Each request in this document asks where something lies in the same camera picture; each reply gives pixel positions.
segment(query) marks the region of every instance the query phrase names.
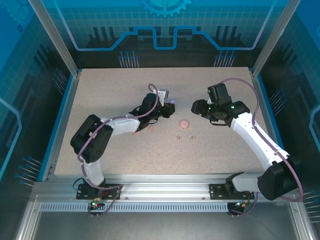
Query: wire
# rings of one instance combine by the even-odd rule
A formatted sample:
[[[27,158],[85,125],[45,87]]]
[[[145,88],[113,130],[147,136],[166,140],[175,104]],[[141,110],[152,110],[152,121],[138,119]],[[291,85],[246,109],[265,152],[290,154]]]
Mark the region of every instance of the wire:
[[[107,209],[102,212],[102,213],[97,213],[97,214],[92,214],[91,211],[90,211],[90,206],[88,207],[88,214],[91,215],[91,217],[93,216],[96,216],[97,218],[105,215],[107,212],[109,212],[109,210],[111,209],[111,207],[113,206],[113,204],[115,203],[116,199],[119,197],[120,193],[121,193],[121,190],[122,190],[122,186],[119,188],[118,192],[116,193],[114,199],[112,200],[112,202],[110,203],[110,205],[107,207]]]
[[[80,178],[78,178],[77,180],[75,180],[75,182],[73,183],[72,188],[73,188],[74,190],[78,190],[78,189],[75,189],[75,185],[76,185],[76,183],[77,183],[79,180],[81,180],[81,179],[84,179],[84,178],[83,178],[83,177],[80,177]]]
[[[257,112],[258,112],[258,109],[259,109],[259,97],[258,97],[258,93],[257,91],[255,90],[254,86],[252,86],[250,83],[248,83],[247,81],[241,79],[241,78],[237,78],[237,77],[231,77],[231,78],[227,78],[223,81],[220,82],[220,84],[222,83],[225,83],[225,82],[228,82],[228,81],[240,81],[246,85],[248,85],[252,91],[254,92],[255,94],[255,97],[256,97],[256,107],[255,107],[255,110],[253,112],[253,115],[252,115],[252,127],[254,128],[254,130],[256,131],[256,133],[260,136],[260,138],[262,138],[262,140],[274,151],[275,154],[277,154],[281,160],[285,163],[285,165],[288,167],[288,169],[290,170],[290,172],[292,173],[293,177],[294,177],[294,180],[296,181],[296,184],[298,186],[298,189],[299,189],[299,197],[297,199],[292,199],[292,198],[288,198],[288,197],[285,197],[285,196],[281,196],[282,199],[284,200],[287,200],[289,202],[301,202],[302,201],[302,198],[304,196],[304,190],[303,190],[303,187],[302,187],[302,184],[299,180],[299,177],[297,175],[297,173],[295,172],[295,170],[293,169],[293,167],[290,165],[290,163],[287,161],[287,159],[280,153],[278,152],[278,150],[266,139],[266,137],[259,131],[259,129],[257,128],[255,122],[256,122],[256,115],[257,115]]]
[[[213,123],[212,120],[209,120],[209,122],[213,125],[213,126],[228,126],[225,123]]]
[[[236,214],[238,214],[239,216],[244,216],[244,214],[242,214],[240,211],[236,211],[236,210],[231,210],[231,212],[234,212]],[[274,234],[273,231],[271,231],[271,229],[269,227],[267,227],[262,221],[260,221],[258,218],[250,216],[250,215],[245,215],[247,218],[250,218],[252,220],[255,220],[256,222],[258,222],[261,226],[263,226],[271,235],[273,235],[275,237],[275,239],[280,239],[277,237],[277,235]]]
[[[157,119],[155,119],[155,122],[149,122],[149,124],[150,124],[150,125],[156,124],[156,123],[158,122],[158,120],[159,120],[159,119],[157,118]]]
[[[81,162],[81,170],[82,173],[84,175],[85,181],[93,188],[96,189],[100,189],[100,190],[112,190],[112,189],[117,189],[119,187],[123,187],[123,184],[119,184],[116,186],[112,186],[112,187],[100,187],[100,186],[96,186],[89,178],[88,175],[86,173],[86,169],[85,169],[85,164],[84,164],[84,160],[82,159],[81,155],[84,152],[84,150],[87,148],[87,146],[89,145],[89,143],[92,141],[92,139],[94,139],[94,137],[98,134],[98,132],[108,123],[110,123],[112,120],[118,120],[118,119],[138,119],[138,118],[143,118],[145,116],[147,116],[148,114],[152,113],[153,110],[156,108],[156,106],[158,105],[158,101],[159,101],[159,93],[158,93],[158,89],[156,88],[156,86],[152,83],[150,83],[148,85],[148,89],[153,92],[153,90],[155,90],[155,94],[156,94],[156,98],[155,98],[155,103],[153,105],[153,107],[147,111],[144,114],[138,115],[138,116],[117,116],[114,117],[112,119],[108,119],[105,122],[103,122],[100,126],[98,126],[96,128],[96,130],[92,133],[92,135],[88,138],[88,140],[84,143],[84,145],[82,146],[81,150],[79,151],[78,155],[77,155],[77,159]]]

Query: work surface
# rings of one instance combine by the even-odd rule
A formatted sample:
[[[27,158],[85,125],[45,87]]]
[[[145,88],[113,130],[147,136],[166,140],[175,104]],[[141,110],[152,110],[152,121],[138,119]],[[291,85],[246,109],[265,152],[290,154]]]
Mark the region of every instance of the work surface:
[[[101,158],[104,174],[262,172],[260,161],[236,132],[191,112],[195,100],[208,99],[207,87],[232,77],[252,84],[246,67],[83,69],[54,173],[82,174],[70,146],[72,136],[91,114],[114,118],[139,106],[149,83],[169,90],[168,100],[176,100],[175,113],[159,118],[153,131],[145,128],[111,138]],[[254,111],[256,97],[247,85],[229,81],[226,87],[234,102],[243,101]],[[181,120],[188,120],[189,128],[180,128]],[[260,110],[256,120],[266,130]]]

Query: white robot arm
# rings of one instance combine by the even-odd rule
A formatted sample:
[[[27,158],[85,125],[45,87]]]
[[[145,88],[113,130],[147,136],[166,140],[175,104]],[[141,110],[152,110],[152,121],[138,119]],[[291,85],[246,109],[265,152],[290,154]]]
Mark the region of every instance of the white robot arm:
[[[219,83],[207,89],[209,100],[195,101],[191,111],[210,122],[224,121],[226,126],[236,131],[250,146],[265,171],[262,175],[240,172],[228,177],[225,188],[229,195],[233,192],[251,191],[262,193],[268,200],[274,200],[297,188],[291,171],[276,153],[284,156],[295,170],[299,168],[301,162],[290,158],[289,154],[279,147],[257,122],[252,124],[253,116],[250,110],[241,101],[232,102],[225,84]]]
[[[106,121],[108,123],[100,129],[81,154],[86,180],[89,180],[95,186],[104,182],[100,157],[104,154],[111,137],[141,131],[149,125],[151,120],[157,120],[159,117],[169,118],[175,112],[174,104],[165,103],[168,94],[169,91],[165,89],[158,90],[159,98],[155,109],[144,117],[139,116],[149,112],[156,103],[155,90],[153,90],[153,93],[146,95],[141,106],[136,107],[123,118],[107,119],[99,118],[96,115],[88,116],[70,142],[76,154],[80,152],[86,141],[100,125]]]

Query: small pink disc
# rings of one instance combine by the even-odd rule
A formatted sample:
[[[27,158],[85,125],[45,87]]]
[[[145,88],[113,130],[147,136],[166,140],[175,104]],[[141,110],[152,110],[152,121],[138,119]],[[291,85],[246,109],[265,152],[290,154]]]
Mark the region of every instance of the small pink disc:
[[[180,128],[186,129],[187,127],[189,127],[189,122],[187,120],[181,120],[179,125]]]

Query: glass panel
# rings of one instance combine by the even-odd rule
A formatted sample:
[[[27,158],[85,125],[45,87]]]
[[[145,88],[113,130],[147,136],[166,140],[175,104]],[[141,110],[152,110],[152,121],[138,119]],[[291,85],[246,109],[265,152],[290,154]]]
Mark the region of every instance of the glass panel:
[[[0,1],[0,22],[0,239],[13,239],[70,72],[27,1]]]
[[[261,71],[283,145],[302,160],[307,192],[320,186],[319,9],[320,2],[300,2]]]
[[[45,0],[79,68],[252,67],[287,0]]]

